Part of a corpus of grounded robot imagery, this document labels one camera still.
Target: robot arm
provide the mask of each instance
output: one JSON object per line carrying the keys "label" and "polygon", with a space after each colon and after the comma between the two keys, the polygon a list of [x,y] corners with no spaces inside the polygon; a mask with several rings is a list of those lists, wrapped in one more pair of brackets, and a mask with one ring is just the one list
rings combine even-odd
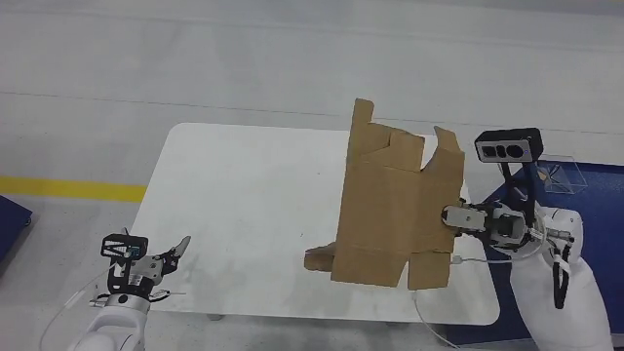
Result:
{"label": "robot arm", "polygon": [[[92,301],[101,312],[69,351],[143,351],[145,324],[152,302],[163,300],[170,292],[152,294],[165,275],[177,265],[190,243],[186,236],[165,253],[146,255],[147,239],[126,234],[112,234],[102,240],[101,255],[110,257],[107,286],[110,294]],[[105,303],[99,298],[107,297]],[[105,331],[106,328],[118,331]]]}
{"label": "robot arm", "polygon": [[[502,262],[548,252],[553,258],[554,303],[557,309],[563,309],[569,282],[569,255],[575,237],[568,225],[553,222],[535,201],[531,164],[544,149],[539,130],[484,132],[476,139],[475,146],[482,162],[500,164],[505,196],[500,201],[478,205],[448,206],[442,213],[443,222],[511,256]],[[522,163],[524,177],[512,177],[509,163]]]}

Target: yellow floor line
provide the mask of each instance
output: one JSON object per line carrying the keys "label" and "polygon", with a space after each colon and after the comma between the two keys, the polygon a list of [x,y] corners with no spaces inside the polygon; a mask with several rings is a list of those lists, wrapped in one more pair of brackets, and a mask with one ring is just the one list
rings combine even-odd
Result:
{"label": "yellow floor line", "polygon": [[95,199],[140,203],[145,186],[101,181],[39,179],[0,175],[0,194]]}

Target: black cable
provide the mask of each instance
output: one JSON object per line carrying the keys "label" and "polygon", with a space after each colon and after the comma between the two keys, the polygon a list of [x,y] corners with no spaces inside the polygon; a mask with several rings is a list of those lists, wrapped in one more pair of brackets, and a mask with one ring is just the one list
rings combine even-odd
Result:
{"label": "black cable", "polygon": [[[561,254],[561,258],[564,262],[567,262],[569,259],[569,251],[571,249],[571,244],[566,244],[564,247],[564,251],[561,253],[558,248],[554,248],[555,256]],[[563,309],[564,303],[566,302],[567,295],[567,287],[569,286],[569,274],[567,271],[564,271],[561,279],[559,276],[561,266],[555,261],[553,263],[553,294],[555,296],[555,307],[557,309]]]}

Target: white table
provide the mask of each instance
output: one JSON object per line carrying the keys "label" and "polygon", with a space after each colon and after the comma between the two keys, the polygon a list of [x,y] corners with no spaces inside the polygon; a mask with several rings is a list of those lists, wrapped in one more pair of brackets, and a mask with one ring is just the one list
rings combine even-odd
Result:
{"label": "white table", "polygon": [[[330,281],[303,268],[334,240],[348,132],[180,124],[169,133],[132,233],[158,253],[192,236],[153,309],[208,314],[418,322],[412,292]],[[423,162],[434,136],[426,136]],[[464,184],[462,196],[468,198]],[[455,253],[485,257],[470,237]],[[498,301],[488,266],[454,265],[445,289],[418,292],[432,323],[487,325]]]}

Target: gray floor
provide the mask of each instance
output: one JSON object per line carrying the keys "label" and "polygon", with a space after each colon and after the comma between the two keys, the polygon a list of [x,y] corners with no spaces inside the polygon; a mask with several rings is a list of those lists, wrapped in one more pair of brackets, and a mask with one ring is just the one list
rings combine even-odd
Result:
{"label": "gray floor", "polygon": [[[0,0],[0,175],[147,184],[176,123],[347,129],[360,97],[390,125],[456,131],[481,200],[500,181],[472,152],[483,130],[537,126],[549,154],[624,162],[623,18],[598,0]],[[15,199],[37,216],[3,263],[0,342],[30,351],[137,205]],[[94,317],[84,305],[47,350]],[[420,326],[161,312],[147,335],[180,351],[436,344]]]}

